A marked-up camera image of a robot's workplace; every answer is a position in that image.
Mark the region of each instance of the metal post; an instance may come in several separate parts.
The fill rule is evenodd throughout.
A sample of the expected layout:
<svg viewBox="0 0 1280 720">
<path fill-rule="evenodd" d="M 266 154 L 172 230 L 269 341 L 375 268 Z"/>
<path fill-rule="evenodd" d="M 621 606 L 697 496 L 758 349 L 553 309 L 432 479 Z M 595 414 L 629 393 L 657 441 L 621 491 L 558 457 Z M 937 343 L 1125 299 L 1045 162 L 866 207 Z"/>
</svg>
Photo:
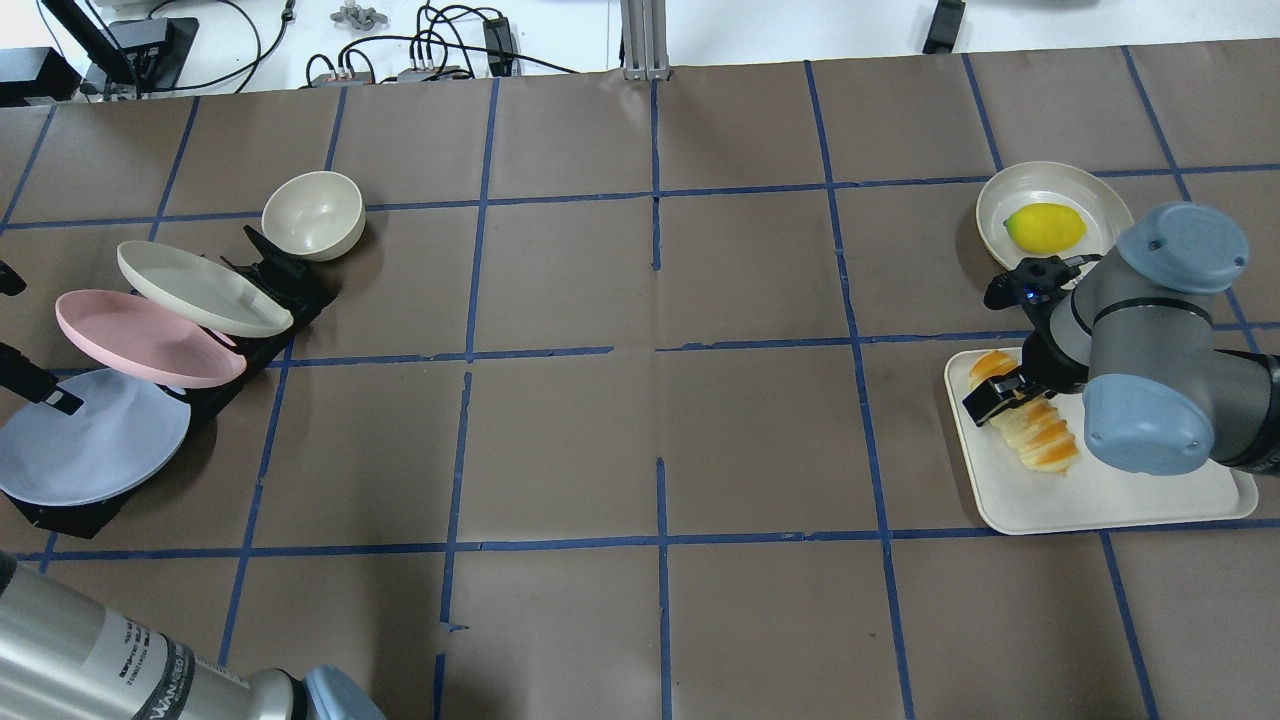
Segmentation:
<svg viewBox="0 0 1280 720">
<path fill-rule="evenodd" d="M 667 1 L 621 0 L 623 74 L 627 79 L 667 79 Z"/>
</svg>

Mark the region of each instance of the blue joint cap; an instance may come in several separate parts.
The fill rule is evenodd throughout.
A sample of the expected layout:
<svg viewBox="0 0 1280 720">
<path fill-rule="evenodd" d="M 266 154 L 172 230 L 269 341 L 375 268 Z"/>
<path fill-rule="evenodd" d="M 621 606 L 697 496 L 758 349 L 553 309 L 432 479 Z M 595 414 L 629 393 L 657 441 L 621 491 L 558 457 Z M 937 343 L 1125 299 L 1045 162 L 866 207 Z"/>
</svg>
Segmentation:
<svg viewBox="0 0 1280 720">
<path fill-rule="evenodd" d="M 1220 210 L 1192 202 L 1156 208 L 1120 233 L 1120 256 L 1143 277 L 1178 292 L 1225 292 L 1249 264 L 1249 241 Z"/>
<path fill-rule="evenodd" d="M 1084 387 L 1084 445 L 1129 473 L 1181 475 L 1213 448 L 1213 425 L 1185 395 L 1139 375 L 1098 375 Z"/>
</svg>

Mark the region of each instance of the croissant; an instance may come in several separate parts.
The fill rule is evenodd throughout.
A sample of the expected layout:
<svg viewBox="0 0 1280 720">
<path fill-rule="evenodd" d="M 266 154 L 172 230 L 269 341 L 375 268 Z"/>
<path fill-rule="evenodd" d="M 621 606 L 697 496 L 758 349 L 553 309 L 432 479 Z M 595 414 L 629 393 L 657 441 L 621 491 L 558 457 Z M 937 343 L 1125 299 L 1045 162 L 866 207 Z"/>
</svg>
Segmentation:
<svg viewBox="0 0 1280 720">
<path fill-rule="evenodd" d="M 969 370 L 969 389 L 995 375 L 1004 375 L 1018 368 L 1007 352 L 992 350 L 974 363 Z M 1075 436 L 1066 429 L 1066 420 L 1043 397 L 1025 405 L 1005 410 L 991 419 L 1000 436 L 1018 454 L 1023 465 L 1041 473 L 1064 474 L 1080 456 Z"/>
</svg>

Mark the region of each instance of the yellow lemon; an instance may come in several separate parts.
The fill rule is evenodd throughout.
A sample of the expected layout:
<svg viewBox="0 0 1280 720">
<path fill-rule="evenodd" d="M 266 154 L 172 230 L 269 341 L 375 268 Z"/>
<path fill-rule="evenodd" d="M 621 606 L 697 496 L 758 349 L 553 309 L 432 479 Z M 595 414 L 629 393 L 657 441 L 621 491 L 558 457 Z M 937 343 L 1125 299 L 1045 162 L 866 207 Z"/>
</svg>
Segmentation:
<svg viewBox="0 0 1280 720">
<path fill-rule="evenodd" d="M 1014 245 L 1037 255 L 1052 255 L 1071 247 L 1084 237 L 1084 220 L 1066 205 L 1036 202 L 1005 220 Z"/>
</svg>

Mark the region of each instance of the gray robot arm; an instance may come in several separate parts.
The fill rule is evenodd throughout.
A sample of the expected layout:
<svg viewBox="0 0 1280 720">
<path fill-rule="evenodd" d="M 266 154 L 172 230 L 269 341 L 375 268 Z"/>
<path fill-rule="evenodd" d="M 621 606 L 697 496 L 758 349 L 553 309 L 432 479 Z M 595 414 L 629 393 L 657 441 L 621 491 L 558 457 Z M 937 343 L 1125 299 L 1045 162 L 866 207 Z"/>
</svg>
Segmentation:
<svg viewBox="0 0 1280 720">
<path fill-rule="evenodd" d="M 1079 274 L 1070 261 L 1024 261 L 992 282 L 1011 302 L 991 290 L 987 302 L 1032 318 L 1023 365 L 965 406 L 982 424 L 1027 397 L 1083 391 L 1085 445 L 1108 465 L 1175 475 L 1212 459 L 1280 474 L 1280 359 L 1213 350 L 1212 300 L 1248 256 L 1230 218 L 1178 202 L 1121 233 L 1074 291 L 1061 290 Z"/>
</svg>

